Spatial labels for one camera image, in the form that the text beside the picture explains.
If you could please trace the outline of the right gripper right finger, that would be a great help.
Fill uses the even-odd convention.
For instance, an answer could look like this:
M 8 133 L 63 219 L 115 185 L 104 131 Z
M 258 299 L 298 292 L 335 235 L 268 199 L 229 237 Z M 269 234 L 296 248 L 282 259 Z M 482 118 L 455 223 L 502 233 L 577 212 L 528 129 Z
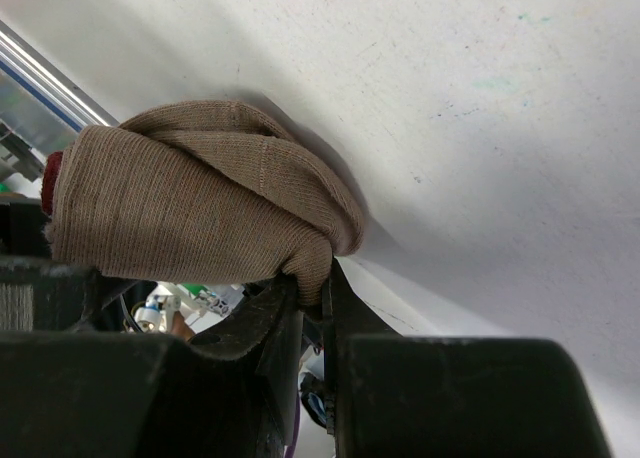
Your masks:
M 556 342 L 415 337 L 322 289 L 326 428 L 341 457 L 607 457 L 582 375 Z

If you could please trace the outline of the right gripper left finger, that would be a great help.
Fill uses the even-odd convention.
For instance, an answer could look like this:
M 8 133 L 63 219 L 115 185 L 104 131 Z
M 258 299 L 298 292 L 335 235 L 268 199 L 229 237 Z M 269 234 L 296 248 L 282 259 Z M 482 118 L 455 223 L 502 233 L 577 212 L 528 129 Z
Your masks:
M 279 457 L 296 426 L 302 317 L 279 276 L 191 340 L 5 332 L 5 457 Z

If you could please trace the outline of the brown sock with striped cuff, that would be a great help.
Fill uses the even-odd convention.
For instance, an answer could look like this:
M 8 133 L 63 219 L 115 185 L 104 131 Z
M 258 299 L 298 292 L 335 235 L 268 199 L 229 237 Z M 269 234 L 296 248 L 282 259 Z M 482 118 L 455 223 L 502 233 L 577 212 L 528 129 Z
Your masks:
M 365 217 L 334 171 L 262 111 L 188 101 L 84 128 L 42 183 L 55 260 L 110 277 L 241 284 L 293 276 L 320 299 Z

